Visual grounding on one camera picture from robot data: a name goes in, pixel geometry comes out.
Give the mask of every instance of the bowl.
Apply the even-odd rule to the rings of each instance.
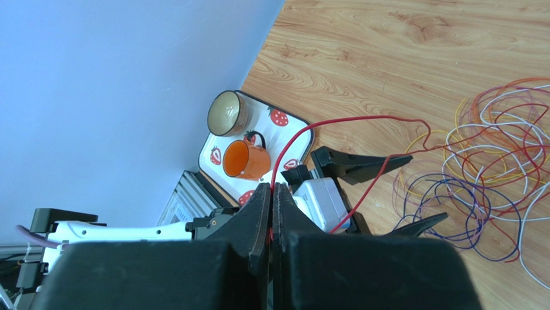
[[[231,90],[219,94],[208,111],[208,129],[219,137],[242,133],[248,120],[249,110],[245,100]]]

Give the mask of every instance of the white tray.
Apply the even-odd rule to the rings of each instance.
[[[260,101],[260,99],[254,98],[239,90],[236,91],[246,101],[248,108],[250,109],[250,122],[245,131],[238,136],[231,137],[218,137],[213,134],[209,134],[208,139],[199,156],[199,168],[206,173],[212,180],[216,182],[229,196],[233,197],[236,202],[242,204],[250,195],[250,191],[253,191],[260,184],[258,181],[243,180],[237,178],[229,178],[225,172],[223,172],[222,165],[216,165],[210,160],[212,151],[217,147],[221,152],[221,158],[227,147],[235,140],[242,140],[246,131],[255,130],[261,133],[265,137],[265,144],[267,152],[271,157],[271,171],[273,165],[284,146],[292,138],[297,131],[306,127],[308,123],[304,120],[290,115],[281,109],[275,108],[272,105]],[[270,110],[283,112],[288,117],[288,124],[284,127],[276,125],[270,116]],[[256,144],[260,144],[260,137],[256,138]],[[287,153],[284,155],[283,160],[279,166],[279,171],[286,170],[285,164],[290,160],[303,161],[307,155],[309,148],[313,142],[313,130],[304,132],[291,146]]]

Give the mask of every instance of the strawberry print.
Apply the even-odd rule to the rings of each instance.
[[[239,203],[241,205],[245,205],[248,200],[250,199],[250,197],[252,197],[252,193],[254,193],[254,190],[252,189],[251,191],[248,191],[246,193],[244,193],[240,198],[239,198]]]
[[[269,107],[267,109],[269,110],[269,118],[271,118],[273,124],[281,127],[289,124],[289,118],[284,112],[276,110],[272,107]]]
[[[252,131],[252,130],[247,130],[247,133],[245,134],[245,137],[243,138],[243,140],[246,140],[246,139],[247,139],[247,135],[248,135],[251,131]],[[250,142],[251,142],[252,144],[256,144],[256,136],[252,136],[252,137],[250,138]]]
[[[297,161],[297,160],[289,160],[289,161],[287,161],[287,163],[284,165],[285,170],[289,170],[289,169],[291,169],[291,168],[296,168],[296,166],[298,166],[298,161]]]
[[[214,147],[212,149],[212,153],[210,153],[210,161],[216,166],[221,164],[221,151],[219,150],[219,147]]]

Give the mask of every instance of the black mug handle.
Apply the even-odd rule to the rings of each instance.
[[[249,131],[249,133],[247,134],[247,140],[248,140],[248,142],[250,142],[250,139],[252,139],[252,137],[255,136],[255,135],[259,135],[259,136],[260,136],[261,147],[263,147],[263,148],[265,149],[265,139],[263,138],[263,135],[260,134],[259,132],[255,131],[255,130]]]

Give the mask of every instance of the cable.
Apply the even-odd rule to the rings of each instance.
[[[57,249],[57,246],[61,245],[57,242],[51,242],[46,240],[44,237],[40,236],[39,234],[36,234],[34,232],[30,232],[27,228],[16,225],[15,230],[23,236],[25,239],[27,239],[29,242],[41,245],[42,247],[49,247],[52,249]]]
[[[394,116],[358,116],[354,118],[332,119],[308,125],[298,131],[292,139],[290,139],[288,144],[286,144],[281,154],[278,156],[273,170],[278,170],[283,155],[289,149],[290,145],[296,141],[298,136],[315,127],[328,125],[331,123],[366,119],[394,119],[398,121],[423,123],[423,125],[427,127],[428,132],[418,136],[403,154],[393,154],[386,158],[379,173],[372,180],[371,184],[358,200],[357,204],[331,231],[331,233],[337,231],[354,214],[357,208],[362,204],[366,195],[368,195],[376,182],[379,180],[380,176],[383,174],[391,158],[442,149],[443,165],[441,172],[438,173],[442,176],[442,180],[426,179],[427,175],[431,175],[426,174],[425,176],[414,180],[408,189],[405,190],[405,196],[403,197],[400,196],[399,192],[396,190],[396,186],[401,184],[403,185],[403,188],[405,188],[405,184],[408,183],[408,179],[407,181],[403,180],[403,171],[405,167],[402,168],[396,176],[396,179],[394,180],[394,190],[392,192],[392,204],[394,204],[395,208],[394,198],[401,198],[404,201],[403,216],[396,227],[409,218],[412,218],[412,221],[422,219],[423,212],[433,208],[428,206],[430,202],[436,201],[439,204],[442,204],[442,199],[448,199],[453,203],[456,209],[465,216],[464,231],[450,236],[443,236],[432,228],[427,230],[428,234],[442,238],[451,243],[468,242],[469,245],[458,246],[457,248],[474,249],[480,256],[493,262],[504,261],[514,255],[514,253],[517,253],[516,258],[510,259],[506,262],[513,262],[519,259],[522,267],[526,270],[529,276],[533,277],[538,283],[548,288],[547,285],[545,285],[540,279],[537,279],[528,270],[522,257],[522,240],[525,224],[527,222],[550,219],[550,217],[539,217],[532,219],[527,218],[533,205],[550,194],[550,192],[543,194],[546,187],[550,183],[543,180],[541,175],[541,172],[550,174],[550,170],[546,170],[543,167],[545,163],[550,160],[550,154],[546,154],[546,148],[550,147],[550,145],[548,145],[550,144],[550,135],[544,130],[544,128],[537,125],[538,122],[546,115],[549,107],[543,100],[535,98],[533,95],[533,93],[537,93],[550,98],[550,92],[543,89],[550,87],[550,84],[539,87],[520,86],[522,83],[540,80],[550,81],[549,78],[527,78],[510,82],[503,87],[494,87],[477,95],[472,100],[470,108],[467,108],[466,105],[464,105],[466,100],[463,100],[459,104],[454,115],[455,128],[450,132],[445,132],[447,134],[445,145],[434,146],[431,148],[428,148],[426,143],[431,133],[438,132],[439,130],[432,131],[430,126],[421,119],[403,119]],[[495,91],[496,94],[492,98],[489,98],[489,95]],[[500,107],[501,104],[510,99],[517,100],[520,104],[505,108],[500,112],[494,110],[497,105]],[[527,111],[526,118],[522,118],[516,113],[519,108],[524,107],[529,109]],[[544,108],[544,111],[539,113],[537,107]],[[459,111],[461,110],[465,112],[459,117]],[[464,130],[466,130],[466,136],[463,136],[462,131]],[[410,148],[420,140],[423,141],[422,149],[411,152]],[[460,150],[453,150],[453,145],[459,146]],[[496,158],[487,162],[487,156],[495,156]],[[459,166],[460,173],[462,175],[458,174],[451,167],[451,161]],[[481,163],[485,164],[482,165],[481,169],[477,169],[476,165],[480,165]],[[486,175],[489,171],[499,170],[500,166],[502,166],[501,172],[490,172],[492,173],[491,175]],[[276,174],[273,174],[270,184],[272,195],[274,191],[275,178]],[[419,180],[432,183],[430,189],[423,195],[416,193],[413,187],[414,183]],[[522,197],[519,199],[515,198],[515,201],[512,201],[500,191],[495,189],[497,187],[507,187],[508,185],[515,184],[520,180],[522,180],[523,183]],[[440,193],[442,188],[445,188],[447,194]],[[459,196],[459,192],[466,193],[467,196],[470,197],[471,201],[466,200],[463,195]],[[479,193],[480,195],[479,200],[476,197],[476,193]],[[488,193],[492,193],[493,195],[496,195],[497,198],[503,199],[505,203],[496,205],[491,201],[490,197],[487,195]],[[414,203],[417,205],[415,212],[413,214],[406,214],[406,205],[412,196],[422,198],[419,203]],[[519,206],[521,203],[526,202],[532,197],[535,198],[528,206]],[[525,211],[523,217],[520,214],[520,211]],[[517,219],[505,218],[503,217],[505,214],[515,214]],[[515,242],[514,239],[510,237],[503,229],[497,226],[495,222],[497,220],[518,223],[519,230],[517,242]],[[491,223],[495,226],[514,244],[513,250],[508,255],[505,255],[502,258],[493,259],[486,257],[476,248],[482,237],[484,225],[487,223]]]
[[[25,254],[24,254],[24,253],[20,253],[20,254],[12,254],[12,255],[10,255],[10,256],[8,256],[8,257],[4,257],[4,258],[0,259],[0,264],[3,263],[3,262],[9,261],[9,260],[11,260],[12,258],[16,258],[16,257],[23,256],[23,255],[25,255]]]
[[[15,293],[13,296],[11,296],[10,301],[14,302],[14,300],[21,294],[23,294],[23,288],[20,288],[17,293]]]
[[[28,255],[30,254],[30,250],[32,250],[32,248],[30,247],[30,242],[27,242],[26,243],[26,253],[25,253],[25,256],[23,257],[23,262],[26,263],[26,259],[28,258]]]

